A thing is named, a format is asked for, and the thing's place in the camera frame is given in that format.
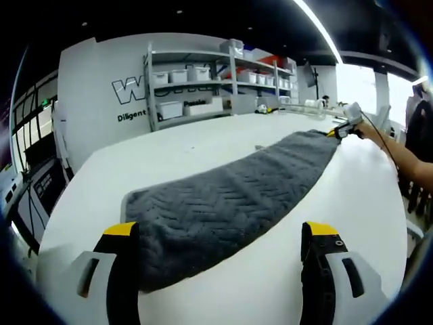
white table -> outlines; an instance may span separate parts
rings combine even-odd
[[[94,153],[57,203],[39,253],[37,284],[49,301],[61,272],[120,221],[131,190],[179,179],[245,157],[295,131],[336,125],[301,114],[243,115],[183,125]],[[176,285],[139,296],[142,324],[298,324],[302,311],[301,226],[329,223],[349,250],[398,292],[407,235],[396,169],[369,140],[346,138],[306,197],[236,255]]]

ceiling light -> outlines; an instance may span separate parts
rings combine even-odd
[[[325,39],[326,43],[331,48],[331,51],[334,54],[334,56],[336,57],[337,62],[340,63],[340,64],[342,64],[343,60],[342,60],[340,54],[338,53],[336,45],[332,41],[332,39],[331,39],[330,35],[328,34],[328,32],[325,30],[325,27],[323,27],[323,25],[320,22],[320,20],[311,11],[310,7],[307,6],[306,3],[303,0],[292,0],[292,1],[294,1],[299,6],[299,8],[302,9],[303,12],[310,18],[310,20],[313,22],[313,24],[317,27],[317,29],[319,30],[319,32],[322,34],[322,36]]]
[[[412,82],[412,86],[419,85],[420,83],[423,83],[424,81],[427,81],[427,80],[428,80],[427,76],[421,77],[418,80],[415,80],[414,82]]]

person's arm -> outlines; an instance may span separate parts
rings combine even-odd
[[[433,192],[433,164],[421,161],[402,144],[395,142],[381,132],[380,134],[384,140],[382,141],[378,132],[365,122],[359,124],[357,129],[362,132],[364,138],[370,139],[387,155],[393,157],[398,169],[404,176],[425,190]]]

gray towel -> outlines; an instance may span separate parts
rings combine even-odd
[[[190,278],[262,236],[315,185],[339,143],[297,132],[228,165],[128,194],[122,213],[139,223],[140,289]]]

black ceiling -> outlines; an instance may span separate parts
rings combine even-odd
[[[339,50],[387,57],[416,70],[415,58],[401,31],[375,1],[305,2]],[[90,37],[103,41],[139,33],[194,33],[241,39],[251,46],[298,61],[306,52],[328,49],[313,23],[292,0],[179,0],[175,3],[146,0],[101,1],[92,5],[83,0],[16,3],[11,11],[15,12],[10,18],[13,22],[2,21],[6,33],[2,42],[5,59],[2,60],[0,100],[10,97],[27,44],[29,50],[18,96],[58,68],[63,49]]]

